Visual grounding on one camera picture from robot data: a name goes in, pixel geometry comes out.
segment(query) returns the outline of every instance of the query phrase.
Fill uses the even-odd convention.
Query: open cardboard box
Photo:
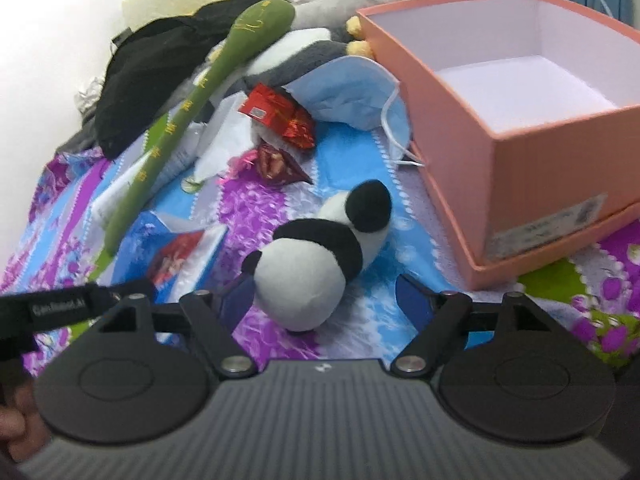
[[[364,9],[469,288],[640,217],[640,32],[567,0]]]

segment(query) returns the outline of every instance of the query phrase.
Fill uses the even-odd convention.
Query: white ear loop
[[[605,0],[599,0],[599,1],[602,4],[602,7],[604,8],[605,12],[609,15],[609,17],[613,18],[613,13],[611,12],[611,9],[607,5],[606,1]],[[395,164],[398,164],[399,166],[418,166],[420,168],[423,168],[424,164],[422,163],[422,161],[396,140],[396,138],[391,133],[391,127],[389,127],[389,124],[386,120],[386,114],[388,113],[388,110],[391,107],[391,103],[398,97],[398,94],[399,94],[399,89],[398,87],[396,87],[392,92],[392,94],[389,96],[389,99],[386,100],[385,105],[382,107],[382,112],[381,112],[382,129],[385,131],[386,138],[389,140],[389,142],[392,145],[394,145],[396,148],[401,150],[402,153],[404,153],[411,160],[394,160],[393,162]]]

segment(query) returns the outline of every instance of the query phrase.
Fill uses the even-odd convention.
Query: panda ear
[[[349,193],[344,211],[361,233],[380,231],[391,219],[389,190],[379,180],[367,180]]]
[[[261,257],[262,251],[254,251],[253,253],[247,254],[246,258],[242,261],[242,272],[253,274]]]

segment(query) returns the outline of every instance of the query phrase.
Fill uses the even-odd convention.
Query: gray ribbed panel
[[[272,362],[227,381],[195,420],[127,448],[56,439],[22,466],[34,480],[617,480],[626,465],[594,440],[502,446],[461,427],[420,381],[377,361]]]

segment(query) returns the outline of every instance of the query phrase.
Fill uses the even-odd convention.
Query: green stick
[[[149,199],[151,188],[173,150],[180,143],[187,126],[220,84],[243,63],[260,54],[289,30],[295,16],[294,7],[285,0],[265,0],[249,7],[234,23],[220,55],[204,78],[166,124],[158,143],[106,227],[104,248],[90,275],[94,280],[111,263],[127,230]]]

